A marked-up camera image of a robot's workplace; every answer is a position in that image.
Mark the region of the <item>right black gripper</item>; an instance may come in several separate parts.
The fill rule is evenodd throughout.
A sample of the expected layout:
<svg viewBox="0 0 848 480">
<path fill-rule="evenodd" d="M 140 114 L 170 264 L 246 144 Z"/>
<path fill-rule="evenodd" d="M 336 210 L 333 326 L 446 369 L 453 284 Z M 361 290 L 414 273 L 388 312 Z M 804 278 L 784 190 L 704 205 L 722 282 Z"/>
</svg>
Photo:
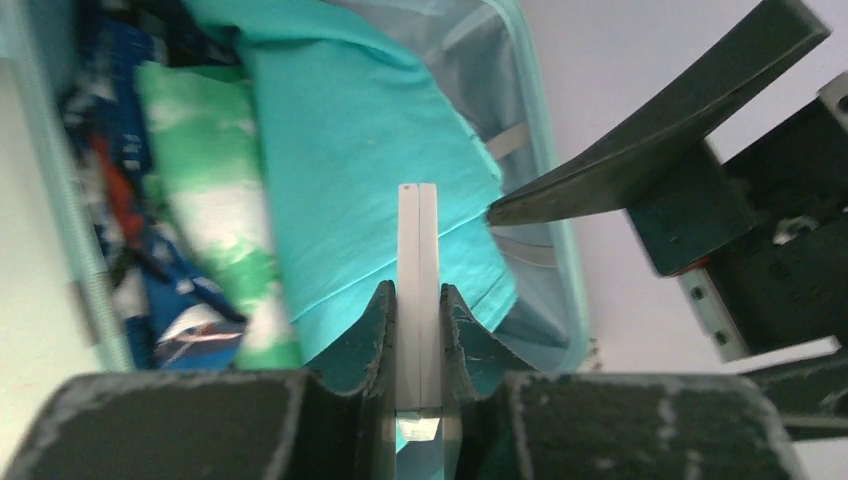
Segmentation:
<svg viewBox="0 0 848 480">
<path fill-rule="evenodd" d="M 568 162 L 493 202 L 492 226 L 627 207 L 830 28 L 762 1 L 648 102 Z M 847 77 L 720 163 L 709 145 L 628 209 L 655 270 L 676 277 L 727 361 L 847 339 Z M 847 350 L 751 370 L 794 441 L 847 437 Z"/>
</svg>

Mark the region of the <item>dark blue patterned clothing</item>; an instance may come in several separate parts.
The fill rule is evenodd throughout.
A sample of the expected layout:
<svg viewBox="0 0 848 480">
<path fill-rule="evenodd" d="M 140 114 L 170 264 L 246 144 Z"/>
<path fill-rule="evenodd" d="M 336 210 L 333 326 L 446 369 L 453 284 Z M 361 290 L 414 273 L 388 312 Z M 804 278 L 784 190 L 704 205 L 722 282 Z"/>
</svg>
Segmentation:
<svg viewBox="0 0 848 480">
<path fill-rule="evenodd" d="M 166 63 L 172 43 L 186 41 L 191 62 L 216 51 L 167 13 L 125 1 L 79 1 L 75 13 L 80 66 L 61 115 L 133 364 L 231 368 L 245 318 L 179 245 L 146 187 L 154 162 L 135 87 L 137 67 Z"/>
</svg>

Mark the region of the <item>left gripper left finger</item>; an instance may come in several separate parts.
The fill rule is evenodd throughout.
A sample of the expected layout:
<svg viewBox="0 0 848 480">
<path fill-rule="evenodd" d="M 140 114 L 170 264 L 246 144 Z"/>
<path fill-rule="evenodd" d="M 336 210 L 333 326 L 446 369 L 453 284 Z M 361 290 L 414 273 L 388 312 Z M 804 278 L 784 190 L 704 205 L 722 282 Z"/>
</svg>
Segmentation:
<svg viewBox="0 0 848 480">
<path fill-rule="evenodd" d="M 396 289 L 296 370 L 147 371 L 69 379 L 8 479 L 391 479 Z"/>
</svg>

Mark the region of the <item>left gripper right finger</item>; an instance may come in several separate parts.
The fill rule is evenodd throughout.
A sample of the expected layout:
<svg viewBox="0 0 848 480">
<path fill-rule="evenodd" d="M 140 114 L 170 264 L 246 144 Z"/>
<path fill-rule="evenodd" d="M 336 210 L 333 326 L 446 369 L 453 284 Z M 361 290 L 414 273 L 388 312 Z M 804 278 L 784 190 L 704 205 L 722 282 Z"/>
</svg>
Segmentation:
<svg viewBox="0 0 848 480">
<path fill-rule="evenodd" d="M 776 408 L 732 375 L 532 371 L 440 295 L 448 479 L 801 479 Z"/>
</svg>

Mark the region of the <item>light blue hard-shell suitcase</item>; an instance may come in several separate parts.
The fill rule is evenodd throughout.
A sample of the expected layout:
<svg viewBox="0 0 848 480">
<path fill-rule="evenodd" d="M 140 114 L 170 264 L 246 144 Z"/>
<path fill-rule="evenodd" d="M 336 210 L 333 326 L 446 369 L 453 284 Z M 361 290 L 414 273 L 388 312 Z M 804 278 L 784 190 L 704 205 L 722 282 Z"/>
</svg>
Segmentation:
<svg viewBox="0 0 848 480">
<path fill-rule="evenodd" d="M 576 200 L 553 184 L 557 165 L 541 75 L 516 1 L 350 1 L 347 8 L 419 55 L 473 128 L 500 155 L 507 204 L 492 215 L 519 299 L 498 333 L 544 370 L 573 371 L 589 356 L 590 317 L 570 225 L 555 221 Z M 1 55 L 23 91 L 37 158 L 89 332 L 110 370 L 129 352 L 110 300 L 105 263 L 81 203 L 59 99 L 81 66 L 91 22 L 76 1 L 5 1 Z"/>
</svg>

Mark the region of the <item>teal garment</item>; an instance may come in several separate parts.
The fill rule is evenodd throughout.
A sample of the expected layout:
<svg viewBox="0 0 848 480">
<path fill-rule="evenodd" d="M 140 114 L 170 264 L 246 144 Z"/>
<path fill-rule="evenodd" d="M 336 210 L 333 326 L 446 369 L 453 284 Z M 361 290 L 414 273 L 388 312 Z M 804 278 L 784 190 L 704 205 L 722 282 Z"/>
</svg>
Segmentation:
<svg viewBox="0 0 848 480">
<path fill-rule="evenodd" d="M 312 359 L 396 276 L 398 190 L 438 193 L 440 277 L 496 328 L 517 299 L 483 215 L 499 169 L 426 65 L 351 10 L 323 1 L 190 1 L 253 84 L 275 248 Z"/>
</svg>

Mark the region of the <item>green white patterned cloth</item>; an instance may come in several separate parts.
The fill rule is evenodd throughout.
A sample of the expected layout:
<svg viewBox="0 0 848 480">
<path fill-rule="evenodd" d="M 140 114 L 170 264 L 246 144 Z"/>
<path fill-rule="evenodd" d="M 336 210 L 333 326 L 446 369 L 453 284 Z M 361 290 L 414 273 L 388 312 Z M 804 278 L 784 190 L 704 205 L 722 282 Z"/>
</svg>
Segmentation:
<svg viewBox="0 0 848 480">
<path fill-rule="evenodd" d="M 236 364 L 303 364 L 273 245 L 252 85 L 239 67 L 145 62 L 136 85 L 154 169 L 201 271 L 246 319 Z"/>
</svg>

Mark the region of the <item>white box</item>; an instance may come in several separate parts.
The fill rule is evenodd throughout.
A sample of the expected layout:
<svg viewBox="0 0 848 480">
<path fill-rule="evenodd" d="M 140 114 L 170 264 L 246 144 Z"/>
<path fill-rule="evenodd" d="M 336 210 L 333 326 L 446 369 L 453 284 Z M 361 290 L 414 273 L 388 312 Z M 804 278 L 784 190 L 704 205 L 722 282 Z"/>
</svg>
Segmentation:
<svg viewBox="0 0 848 480">
<path fill-rule="evenodd" d="M 398 196 L 395 411 L 406 442 L 436 438 L 442 417 L 438 200 L 434 184 Z"/>
</svg>

